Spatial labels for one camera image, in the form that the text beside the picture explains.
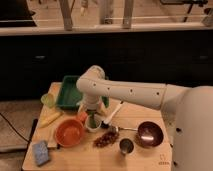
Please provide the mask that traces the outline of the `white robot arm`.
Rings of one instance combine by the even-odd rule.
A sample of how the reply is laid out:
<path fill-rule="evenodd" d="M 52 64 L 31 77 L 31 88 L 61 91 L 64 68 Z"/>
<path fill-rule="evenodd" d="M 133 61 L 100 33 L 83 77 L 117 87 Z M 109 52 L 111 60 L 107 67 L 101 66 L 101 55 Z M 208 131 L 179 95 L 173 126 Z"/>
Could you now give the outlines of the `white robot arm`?
<path fill-rule="evenodd" d="M 175 114 L 171 171 L 213 171 L 213 86 L 111 81 L 93 65 L 76 87 L 90 110 L 105 96 Z"/>

